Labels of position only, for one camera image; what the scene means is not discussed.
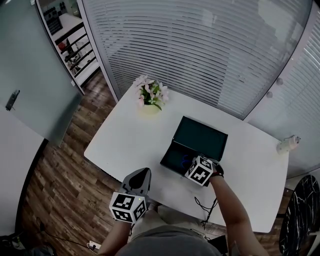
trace person's arm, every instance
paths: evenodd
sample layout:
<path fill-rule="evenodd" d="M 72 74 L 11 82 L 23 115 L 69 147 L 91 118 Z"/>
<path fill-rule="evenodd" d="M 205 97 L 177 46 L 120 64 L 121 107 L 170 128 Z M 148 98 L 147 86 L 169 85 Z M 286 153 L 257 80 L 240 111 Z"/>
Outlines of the person's arm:
<path fill-rule="evenodd" d="M 131 223 L 116 221 L 111 232 L 103 241 L 98 255 L 114 256 L 128 242 Z"/>
<path fill-rule="evenodd" d="M 221 176 L 210 178 L 222 217 L 226 225 L 229 255 L 237 245 L 241 255 L 268 256 L 251 228 L 246 209 Z"/>

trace glass door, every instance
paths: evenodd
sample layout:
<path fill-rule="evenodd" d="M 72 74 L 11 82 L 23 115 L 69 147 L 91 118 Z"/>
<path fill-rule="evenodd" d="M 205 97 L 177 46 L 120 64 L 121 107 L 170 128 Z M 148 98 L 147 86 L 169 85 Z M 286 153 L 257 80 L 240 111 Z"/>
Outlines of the glass door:
<path fill-rule="evenodd" d="M 0 0 L 0 24 L 0 108 L 60 144 L 83 94 L 72 85 L 37 5 Z"/>
<path fill-rule="evenodd" d="M 289 154 L 288 177 L 320 167 L 320 8 L 313 2 L 302 37 L 283 71 L 244 119 L 283 140 L 301 138 Z"/>
<path fill-rule="evenodd" d="M 118 99 L 135 78 L 149 75 L 242 120 L 288 62 L 312 5 L 312 0 L 78 2 Z"/>

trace black cable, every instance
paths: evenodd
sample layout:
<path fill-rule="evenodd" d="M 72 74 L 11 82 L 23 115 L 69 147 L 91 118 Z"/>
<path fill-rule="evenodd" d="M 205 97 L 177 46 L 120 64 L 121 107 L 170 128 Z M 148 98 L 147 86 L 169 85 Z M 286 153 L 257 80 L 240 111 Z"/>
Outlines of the black cable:
<path fill-rule="evenodd" d="M 19 234 L 12 234 L 8 236 L 1 236 L 0 237 L 0 244 L 1 246 L 7 247 L 7 248 L 14 248 L 17 249 L 20 247 L 21 241 L 20 237 L 23 236 L 26 232 L 22 231 Z"/>
<path fill-rule="evenodd" d="M 132 229 L 134 228 L 135 224 L 133 224 L 131 227 L 130 227 L 130 233 L 129 233 L 129 237 L 132 236 Z"/>
<path fill-rule="evenodd" d="M 316 169 L 313 169 L 313 170 L 310 170 L 310 171 L 307 171 L 307 172 L 304 172 L 304 173 L 301 173 L 301 174 L 298 174 L 296 176 L 293 176 L 293 177 L 290 177 L 290 178 L 287 178 L 286 181 L 290 180 L 290 179 L 293 179 L 293 178 L 296 178 L 296 177 L 299 177 L 299 176 L 302 176 L 302 175 L 306 175 L 306 174 L 309 174 L 309 173 L 312 173 L 316 170 L 318 170 L 319 168 L 316 168 Z"/>
<path fill-rule="evenodd" d="M 200 201 L 198 200 L 198 198 L 194 197 L 194 200 L 196 202 L 197 205 L 199 205 L 204 211 L 206 211 L 208 213 L 208 216 L 206 217 L 206 220 L 203 220 L 201 221 L 201 224 L 203 226 L 203 229 L 205 230 L 206 229 L 206 224 L 208 223 L 209 221 L 209 218 L 210 218 L 210 215 L 213 211 L 213 209 L 216 207 L 216 205 L 218 204 L 218 201 L 217 199 L 214 199 L 213 201 L 213 205 L 211 208 L 208 208 L 208 207 L 204 207 L 203 205 L 201 205 Z"/>
<path fill-rule="evenodd" d="M 55 238 L 55 239 L 60 239 L 60 240 L 62 240 L 62 241 L 67 241 L 67 242 L 70 242 L 70 243 L 74 243 L 74 244 L 76 244 L 76 245 L 78 245 L 78 246 L 82 246 L 82 247 L 88 249 L 87 246 L 84 246 L 84 245 L 81 244 L 81 243 L 78 243 L 78 242 L 75 242 L 75 241 L 71 241 L 71 240 L 68 240 L 68 239 L 64 239 L 64 238 L 57 237 L 57 236 L 55 236 L 55 235 L 49 234 L 47 231 L 44 231 L 44 232 L 45 232 L 48 236 L 53 237 L 53 238 Z"/>
<path fill-rule="evenodd" d="M 90 250 L 90 248 L 88 248 L 87 246 L 82 245 L 81 243 L 78 243 L 78 242 L 75 242 L 75 241 L 71 241 L 71 240 L 68 240 L 68 239 L 64 239 L 64 238 L 60 238 L 60 237 L 58 237 L 58 236 L 49 234 L 49 233 L 45 230 L 45 225 L 42 224 L 41 219 L 40 219 L 39 217 L 36 218 L 36 224 L 39 226 L 39 229 L 40 229 L 40 231 L 39 231 L 38 233 L 41 233 L 42 231 L 44 231 L 44 232 L 45 232 L 48 236 L 50 236 L 50 237 L 53 237 L 53 238 L 55 238 L 55 239 L 60 239 L 60 240 L 62 240 L 62 241 L 74 243 L 74 244 L 76 244 L 76 245 L 78 245 L 78 246 L 82 246 L 82 247 L 87 248 L 87 249 Z"/>

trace white table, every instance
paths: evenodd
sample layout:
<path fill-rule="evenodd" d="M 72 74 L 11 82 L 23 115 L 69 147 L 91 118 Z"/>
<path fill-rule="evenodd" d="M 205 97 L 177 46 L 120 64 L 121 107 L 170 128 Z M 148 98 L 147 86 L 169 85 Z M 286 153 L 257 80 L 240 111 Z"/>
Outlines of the white table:
<path fill-rule="evenodd" d="M 269 232 L 285 187 L 289 154 L 279 155 L 274 137 L 219 109 L 170 91 L 169 102 L 154 116 L 144 116 L 131 87 L 115 106 L 87 147 L 84 155 L 120 182 L 133 171 L 149 167 L 149 196 L 180 212 L 206 219 L 196 196 L 211 207 L 211 185 L 201 187 L 160 165 L 183 116 L 228 134 L 221 165 L 224 178 L 239 197 L 255 232 Z M 224 225 L 217 205 L 210 222 Z"/>
<path fill-rule="evenodd" d="M 59 16 L 59 19 L 62 24 L 62 29 L 60 29 L 59 31 L 57 31 L 56 33 L 53 34 L 52 38 L 54 41 L 56 41 L 60 37 L 64 36 L 66 33 L 68 33 L 75 26 L 79 25 L 82 22 L 81 18 L 70 15 L 69 13 L 62 14 L 61 16 Z M 83 30 L 83 32 L 81 33 L 81 35 L 83 35 L 86 32 L 84 28 L 82 28 L 82 30 Z"/>

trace cable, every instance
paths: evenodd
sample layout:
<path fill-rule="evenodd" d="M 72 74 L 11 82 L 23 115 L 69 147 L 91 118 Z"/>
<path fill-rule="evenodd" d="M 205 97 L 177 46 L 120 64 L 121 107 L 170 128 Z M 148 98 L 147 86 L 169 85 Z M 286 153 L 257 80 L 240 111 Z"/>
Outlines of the cable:
<path fill-rule="evenodd" d="M 70 242 L 70 243 L 74 243 L 74 244 L 76 244 L 76 245 L 78 245 L 78 246 L 82 246 L 82 247 L 84 247 L 84 248 L 87 248 L 87 246 L 84 246 L 84 245 L 81 244 L 81 243 L 78 243 L 78 242 L 75 242 L 75 241 L 71 241 L 71 240 L 68 240 L 68 239 L 64 239 L 64 238 L 57 237 L 57 236 L 55 236 L 55 235 L 49 234 L 47 231 L 44 231 L 44 232 L 45 232 L 48 236 L 53 237 L 53 238 L 55 238 L 55 239 L 60 239 L 60 240 L 62 240 L 62 241 L 67 241 L 67 242 Z"/>
<path fill-rule="evenodd" d="M 41 219 L 40 219 L 39 217 L 36 218 L 36 224 L 39 226 L 39 229 L 40 229 L 40 231 L 39 231 L 38 233 L 41 233 L 42 231 L 44 231 L 48 236 L 53 237 L 53 238 L 55 238 L 55 239 L 59 239 L 59 240 L 62 240 L 62 241 L 66 241 L 66 242 L 69 242 L 69 243 L 73 243 L 73 244 L 76 244 L 76 245 L 78 245 L 78 246 L 82 246 L 82 247 L 84 247 L 84 248 L 87 248 L 87 247 L 88 247 L 88 245 L 87 245 L 87 246 L 84 246 L 84 245 L 81 244 L 81 243 L 78 243 L 78 242 L 75 242 L 75 241 L 72 241 L 72 240 L 68 240 L 68 239 L 64 239 L 64 238 L 55 236 L 55 235 L 53 235 L 53 234 L 49 234 L 49 233 L 45 230 L 45 225 L 41 222 Z"/>
<path fill-rule="evenodd" d="M 307 172 L 304 172 L 304 173 L 301 173 L 301 174 L 298 174 L 296 176 L 293 176 L 293 177 L 290 177 L 290 178 L 287 178 L 286 181 L 290 180 L 290 179 L 293 179 L 293 178 L 296 178 L 296 177 L 299 177 L 299 176 L 302 176 L 302 175 L 306 175 L 306 174 L 309 174 L 309 173 L 312 173 L 314 171 L 317 171 L 319 168 L 316 168 L 316 169 L 313 169 L 313 170 L 310 170 L 310 171 L 307 171 Z"/>
<path fill-rule="evenodd" d="M 135 224 L 133 224 L 131 227 L 130 227 L 130 233 L 129 233 L 129 237 L 132 236 L 132 229 L 134 228 Z"/>
<path fill-rule="evenodd" d="M 206 220 L 203 220 L 201 221 L 201 224 L 203 226 L 203 230 L 206 230 L 206 224 L 208 223 L 209 221 L 209 218 L 210 218 L 210 215 L 213 211 L 213 209 L 216 207 L 216 205 L 218 204 L 218 201 L 217 199 L 214 199 L 213 201 L 213 205 L 211 208 L 208 208 L 208 207 L 204 207 L 203 205 L 201 205 L 200 201 L 198 200 L 198 198 L 194 197 L 194 200 L 196 202 L 197 205 L 199 205 L 204 211 L 206 211 L 208 213 L 208 216 L 206 217 Z"/>
<path fill-rule="evenodd" d="M 98 254 L 98 253 L 96 253 L 96 252 L 94 251 L 95 247 L 93 248 L 93 250 L 91 250 L 89 244 L 90 244 L 90 243 L 87 243 L 87 244 L 86 244 L 86 246 L 88 247 L 88 249 L 89 249 L 91 252 L 93 252 L 94 254 Z"/>
<path fill-rule="evenodd" d="M 12 240 L 6 240 L 6 239 L 2 239 L 0 241 L 0 245 L 3 247 L 7 247 L 7 248 L 19 248 L 20 247 L 20 242 L 17 242 L 17 246 L 13 245 L 13 241 Z"/>
<path fill-rule="evenodd" d="M 14 237 L 10 237 L 10 239 L 17 238 L 17 237 L 20 236 L 22 233 L 23 233 L 23 231 L 22 231 L 21 233 L 17 234 L 16 236 L 14 236 Z"/>

